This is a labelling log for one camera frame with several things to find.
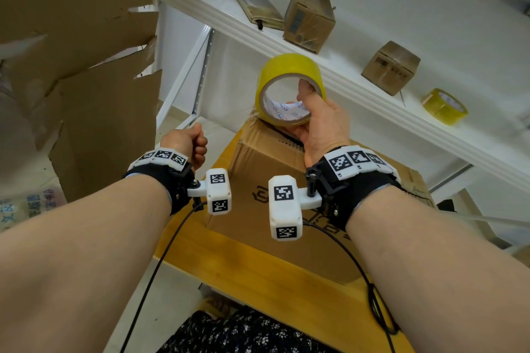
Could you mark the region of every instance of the black cable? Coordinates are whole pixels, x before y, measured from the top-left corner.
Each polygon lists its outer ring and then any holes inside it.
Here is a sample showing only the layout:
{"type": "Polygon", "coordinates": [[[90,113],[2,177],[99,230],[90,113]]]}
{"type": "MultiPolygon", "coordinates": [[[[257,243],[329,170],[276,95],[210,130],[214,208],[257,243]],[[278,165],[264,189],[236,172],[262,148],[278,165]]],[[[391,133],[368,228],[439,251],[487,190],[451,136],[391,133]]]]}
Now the black cable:
{"type": "Polygon", "coordinates": [[[140,301],[140,304],[138,305],[138,308],[136,309],[136,314],[135,314],[135,316],[133,318],[133,321],[131,323],[131,326],[129,328],[129,332],[127,332],[127,336],[125,337],[125,341],[123,342],[123,345],[121,346],[120,353],[125,353],[125,348],[127,347],[127,343],[129,343],[129,339],[130,339],[131,335],[133,334],[132,331],[134,330],[134,327],[136,325],[136,321],[138,320],[138,316],[140,316],[140,311],[142,310],[142,307],[144,305],[145,298],[147,297],[147,293],[149,292],[149,289],[151,289],[151,285],[153,284],[153,280],[155,279],[155,275],[158,272],[158,269],[160,268],[160,265],[162,265],[162,262],[164,261],[164,258],[166,256],[166,254],[168,253],[169,248],[171,247],[171,244],[173,244],[173,240],[175,240],[176,235],[179,234],[180,228],[182,227],[182,225],[184,223],[186,223],[186,221],[191,216],[191,214],[196,212],[196,211],[198,211],[198,210],[200,210],[205,204],[206,204],[206,202],[201,202],[199,205],[194,207],[194,209],[189,211],[188,215],[186,215],[186,217],[182,220],[182,222],[180,223],[179,227],[176,228],[175,233],[171,237],[171,240],[169,240],[168,246],[166,247],[166,249],[162,253],[162,256],[160,257],[160,260],[156,264],[155,270],[153,271],[153,274],[151,275],[151,279],[149,280],[149,283],[147,284],[147,287],[145,288],[144,295],[142,296],[142,300],[140,301]]]}
{"type": "Polygon", "coordinates": [[[322,229],[321,227],[315,225],[314,223],[304,222],[304,226],[310,226],[312,228],[318,229],[321,232],[323,232],[326,235],[328,235],[329,237],[331,237],[334,240],[334,242],[337,243],[346,252],[346,254],[348,254],[348,256],[351,258],[351,260],[354,262],[355,266],[357,267],[357,269],[361,273],[361,276],[364,279],[364,281],[366,283],[366,286],[368,287],[368,304],[370,306],[370,310],[372,311],[372,315],[374,316],[374,318],[377,321],[377,323],[379,324],[379,326],[383,329],[383,331],[385,331],[385,335],[386,335],[386,338],[388,340],[388,345],[390,346],[390,351],[392,353],[395,353],[394,344],[392,343],[392,338],[391,338],[390,335],[396,335],[400,331],[400,328],[399,328],[398,324],[394,321],[394,318],[390,314],[390,311],[388,310],[388,308],[386,307],[385,302],[383,301],[383,304],[385,305],[385,308],[388,311],[388,314],[390,315],[390,319],[392,320],[393,328],[389,328],[388,325],[386,324],[385,317],[383,316],[383,311],[381,310],[381,307],[379,306],[379,301],[377,300],[377,296],[376,296],[376,293],[375,293],[376,290],[377,290],[375,288],[375,284],[370,282],[370,280],[366,276],[366,273],[362,269],[361,264],[359,264],[357,259],[351,253],[351,251],[348,250],[346,248],[346,246],[344,244],[342,244],[342,242],[339,239],[337,239],[335,236],[333,236],[331,233],[329,233],[325,229],[322,229]]]}

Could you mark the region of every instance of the floral skirt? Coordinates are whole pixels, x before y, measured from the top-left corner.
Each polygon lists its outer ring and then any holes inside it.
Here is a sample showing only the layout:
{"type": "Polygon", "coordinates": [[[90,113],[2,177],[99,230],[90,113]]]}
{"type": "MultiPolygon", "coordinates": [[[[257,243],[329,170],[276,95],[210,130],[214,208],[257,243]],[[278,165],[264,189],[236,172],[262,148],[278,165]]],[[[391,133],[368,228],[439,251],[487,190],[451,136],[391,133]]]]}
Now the floral skirt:
{"type": "Polygon", "coordinates": [[[331,353],[336,350],[272,318],[243,307],[232,316],[213,319],[197,311],[157,353],[331,353]]]}

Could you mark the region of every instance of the wooden table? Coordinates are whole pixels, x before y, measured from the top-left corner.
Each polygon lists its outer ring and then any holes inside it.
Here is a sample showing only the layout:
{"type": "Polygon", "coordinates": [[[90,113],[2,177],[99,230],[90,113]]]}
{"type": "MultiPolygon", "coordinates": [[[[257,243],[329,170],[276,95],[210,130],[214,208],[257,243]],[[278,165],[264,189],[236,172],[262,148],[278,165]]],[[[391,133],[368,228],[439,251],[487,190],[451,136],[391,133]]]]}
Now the wooden table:
{"type": "MultiPolygon", "coordinates": [[[[214,167],[228,168],[239,137],[214,167]]],[[[160,257],[183,217],[182,209],[164,230],[160,257]]],[[[206,229],[207,210],[195,213],[175,239],[165,261],[207,285],[343,352],[387,352],[385,333],[374,320],[362,278],[341,285],[246,244],[206,229]]],[[[400,332],[397,353],[413,352],[400,332]]]]}

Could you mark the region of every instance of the qr code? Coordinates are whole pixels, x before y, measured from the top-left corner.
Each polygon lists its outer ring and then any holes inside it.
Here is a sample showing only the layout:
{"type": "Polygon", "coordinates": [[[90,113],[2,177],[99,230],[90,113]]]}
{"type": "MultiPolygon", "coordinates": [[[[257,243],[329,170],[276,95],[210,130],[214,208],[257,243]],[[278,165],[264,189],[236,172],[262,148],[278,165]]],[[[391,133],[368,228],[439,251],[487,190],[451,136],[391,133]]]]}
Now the qr code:
{"type": "Polygon", "coordinates": [[[227,199],[220,199],[218,201],[212,201],[211,209],[212,209],[212,212],[228,211],[229,201],[227,199]]]}
{"type": "Polygon", "coordinates": [[[171,156],[171,160],[173,162],[176,162],[178,163],[179,165],[184,165],[186,163],[186,158],[178,155],[178,154],[173,154],[173,156],[171,156]]]}
{"type": "Polygon", "coordinates": [[[289,199],[295,199],[293,186],[275,186],[274,201],[286,201],[289,199]]]}
{"type": "Polygon", "coordinates": [[[169,151],[157,151],[155,158],[169,158],[171,156],[171,152],[169,151]]]}
{"type": "Polygon", "coordinates": [[[331,167],[335,172],[338,172],[339,170],[349,168],[350,166],[353,166],[348,159],[346,155],[337,156],[335,158],[330,159],[331,167]]]}
{"type": "Polygon", "coordinates": [[[377,155],[375,154],[370,154],[370,153],[366,153],[366,155],[368,155],[368,157],[375,163],[378,163],[380,165],[386,165],[386,163],[377,155]]]}
{"type": "Polygon", "coordinates": [[[285,226],[284,228],[276,228],[276,237],[279,239],[295,239],[296,226],[285,226]]]}
{"type": "Polygon", "coordinates": [[[147,154],[142,155],[138,160],[141,161],[142,159],[150,158],[151,156],[153,156],[153,154],[154,152],[148,152],[147,154]]]}
{"type": "Polygon", "coordinates": [[[226,183],[225,175],[222,173],[219,175],[210,175],[210,183],[226,183]]]}
{"type": "Polygon", "coordinates": [[[363,151],[350,151],[348,155],[354,163],[370,162],[370,158],[363,151]]]}

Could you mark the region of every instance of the roll of tape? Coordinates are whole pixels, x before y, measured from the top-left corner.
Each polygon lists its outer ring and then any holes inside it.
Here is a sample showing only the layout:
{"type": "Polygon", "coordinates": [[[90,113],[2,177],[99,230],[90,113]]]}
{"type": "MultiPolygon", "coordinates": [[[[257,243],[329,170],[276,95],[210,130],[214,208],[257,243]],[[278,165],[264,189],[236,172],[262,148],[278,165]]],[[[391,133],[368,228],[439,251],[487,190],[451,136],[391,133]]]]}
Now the roll of tape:
{"type": "Polygon", "coordinates": [[[261,69],[255,105],[258,117],[275,126],[300,125],[309,120],[309,112],[303,103],[280,103],[267,95],[271,85],[288,77],[307,80],[322,99],[326,98],[320,69],[309,57],[297,53],[273,57],[261,69]]]}
{"type": "Polygon", "coordinates": [[[425,110],[443,124],[454,126],[467,116],[467,109],[454,96],[439,88],[433,89],[421,102],[425,110]]]}

